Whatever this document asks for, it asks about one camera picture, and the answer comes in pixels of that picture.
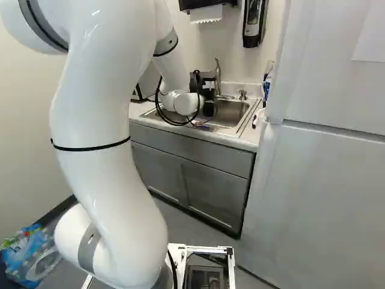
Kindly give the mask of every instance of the black band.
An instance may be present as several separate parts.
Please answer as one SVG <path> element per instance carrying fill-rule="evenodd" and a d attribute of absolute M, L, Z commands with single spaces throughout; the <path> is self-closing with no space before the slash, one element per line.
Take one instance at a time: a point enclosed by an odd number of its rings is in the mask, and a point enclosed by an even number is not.
<path fill-rule="evenodd" d="M 68 52 L 69 45 L 45 19 L 37 0 L 19 0 L 20 10 L 31 29 L 49 46 Z"/>
<path fill-rule="evenodd" d="M 255 36 L 243 36 L 243 47 L 244 48 L 256 48 L 260 44 L 260 34 Z"/>
<path fill-rule="evenodd" d="M 59 150 L 59 151 L 65 151 L 65 152 L 91 152 L 91 151 L 101 151 L 102 149 L 111 149 L 111 148 L 113 148 L 115 146 L 120 146 L 120 145 L 126 143 L 130 139 L 131 139 L 131 136 L 126 138 L 125 140 L 119 141 L 117 143 L 106 144 L 105 146 L 94 146 L 92 148 L 63 148 L 61 146 L 55 145 L 53 139 L 51 139 L 51 143 L 54 146 L 54 148 Z"/>
<path fill-rule="evenodd" d="M 179 39 L 177 39 L 176 40 L 176 43 L 175 43 L 175 45 L 171 48 L 171 49 L 169 49 L 168 51 L 166 51 L 166 52 L 163 52 L 163 53 L 160 53 L 160 54 L 154 54 L 153 56 L 154 57 L 160 57 L 160 56 L 163 56 L 163 55 L 166 55 L 166 54 L 169 54 L 172 50 L 174 50 L 175 49 L 175 47 L 177 47 L 178 46 L 178 43 L 179 43 Z"/>

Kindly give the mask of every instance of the countertop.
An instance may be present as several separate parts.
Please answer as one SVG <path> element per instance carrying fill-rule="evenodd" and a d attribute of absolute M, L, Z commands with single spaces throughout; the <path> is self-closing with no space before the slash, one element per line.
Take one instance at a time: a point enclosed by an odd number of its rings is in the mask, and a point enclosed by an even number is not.
<path fill-rule="evenodd" d="M 252 118 L 257 110 L 262 108 L 262 102 L 255 108 L 247 119 L 247 124 L 244 131 L 239 137 L 219 134 L 217 132 L 207 132 L 199 129 L 192 129 L 184 126 L 172 126 L 168 123 L 158 120 L 146 119 L 140 117 L 142 114 L 155 108 L 153 102 L 136 103 L 131 102 L 129 107 L 129 121 L 139 125 L 148 126 L 151 128 L 160 129 L 163 131 L 173 132 L 175 134 L 185 135 L 188 137 L 194 137 L 201 140 L 218 143 L 220 145 L 230 146 L 237 149 L 243 149 L 245 151 L 257 152 L 259 137 L 261 133 L 261 126 L 257 126 L 256 129 L 251 127 Z"/>

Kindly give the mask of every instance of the paper towel dispenser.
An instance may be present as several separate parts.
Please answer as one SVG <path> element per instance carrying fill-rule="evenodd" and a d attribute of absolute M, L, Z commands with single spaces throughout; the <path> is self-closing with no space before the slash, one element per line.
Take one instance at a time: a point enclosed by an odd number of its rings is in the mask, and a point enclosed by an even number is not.
<path fill-rule="evenodd" d="M 233 6 L 237 6 L 238 0 L 179 0 L 180 10 L 187 13 L 192 9 L 218 4 L 230 4 Z"/>

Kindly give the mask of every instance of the black cord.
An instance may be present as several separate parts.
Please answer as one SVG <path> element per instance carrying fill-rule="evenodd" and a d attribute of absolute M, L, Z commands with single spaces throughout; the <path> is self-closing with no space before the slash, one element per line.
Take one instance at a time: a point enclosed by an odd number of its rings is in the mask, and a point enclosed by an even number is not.
<path fill-rule="evenodd" d="M 214 100 L 214 108 L 215 108 L 215 112 L 214 112 L 214 114 L 212 115 L 212 117 L 211 117 L 210 119 L 205 120 L 204 122 L 197 122 L 197 123 L 191 123 L 191 124 L 194 125 L 194 126 L 196 126 L 196 127 L 200 127 L 200 126 L 203 126 L 204 124 L 206 124 L 206 123 L 212 121 L 213 119 L 215 119 L 215 117 L 216 117 L 217 114 L 218 114 L 218 103 L 217 103 L 217 102 L 218 102 L 218 100 L 215 99 L 215 100 Z"/>
<path fill-rule="evenodd" d="M 199 70 L 195 70 L 193 72 L 194 74 L 194 81 L 195 81 L 195 84 L 196 84 L 196 87 L 198 89 L 198 82 L 197 82 L 197 75 L 200 73 Z M 167 122 L 169 125 L 173 125 L 173 126 L 185 126 L 187 125 L 188 123 L 191 123 L 193 126 L 193 120 L 197 118 L 198 114 L 199 114 L 199 110 L 200 110 L 200 95 L 199 95 L 199 91 L 197 91 L 197 96 L 198 96 L 198 106 L 197 106 L 197 110 L 195 112 L 195 114 L 193 115 L 192 119 L 189 119 L 189 117 L 186 116 L 186 119 L 187 121 L 186 122 L 178 122 L 176 120 L 172 120 L 172 119 L 169 119 L 162 111 L 160 105 L 159 105 L 159 94 L 162 94 L 160 88 L 161 88 L 161 84 L 162 84 L 162 80 L 163 80 L 163 77 L 161 76 L 160 79 L 159 79 L 159 83 L 158 83 L 158 86 L 156 88 L 156 92 L 155 92 L 155 107 L 156 107 L 156 110 L 159 114 L 159 116 L 161 117 L 161 119 L 165 122 Z"/>
<path fill-rule="evenodd" d="M 159 83 L 158 83 L 158 86 L 157 86 L 156 92 L 155 92 L 155 107 L 156 107 L 156 110 L 157 110 L 159 116 L 162 118 L 162 120 L 167 122 L 169 125 L 173 125 L 173 126 L 184 126 L 184 125 L 186 125 L 188 122 L 177 122 L 175 120 L 169 119 L 163 113 L 163 111 L 161 110 L 161 106 L 159 105 L 159 92 L 160 92 L 162 80 L 163 80 L 163 77 L 160 77 Z"/>
<path fill-rule="evenodd" d="M 146 98 L 146 101 L 155 103 L 155 101 L 153 101 L 152 99 L 150 99 L 150 97 L 151 97 L 151 96 L 154 96 L 154 95 L 155 95 L 155 94 L 149 95 L 149 96 Z"/>
<path fill-rule="evenodd" d="M 173 271 L 174 289 L 178 289 L 178 277 L 176 274 L 176 267 L 175 267 L 174 259 L 171 256 L 171 253 L 169 250 L 167 250 L 167 254 L 168 254 L 168 258 L 170 259 L 171 269 Z"/>

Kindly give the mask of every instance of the gray cabinet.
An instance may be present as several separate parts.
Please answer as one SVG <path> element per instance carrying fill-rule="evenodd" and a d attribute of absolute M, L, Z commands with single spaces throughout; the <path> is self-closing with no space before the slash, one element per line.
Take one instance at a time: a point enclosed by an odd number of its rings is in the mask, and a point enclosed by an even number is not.
<path fill-rule="evenodd" d="M 247 195 L 247 179 L 202 166 L 192 161 L 182 164 L 189 207 L 214 219 L 232 231 L 241 228 Z"/>
<path fill-rule="evenodd" d="M 255 154 L 130 124 L 135 164 L 155 195 L 239 236 Z"/>
<path fill-rule="evenodd" d="M 132 142 L 132 153 L 146 187 L 187 206 L 181 158 Z"/>

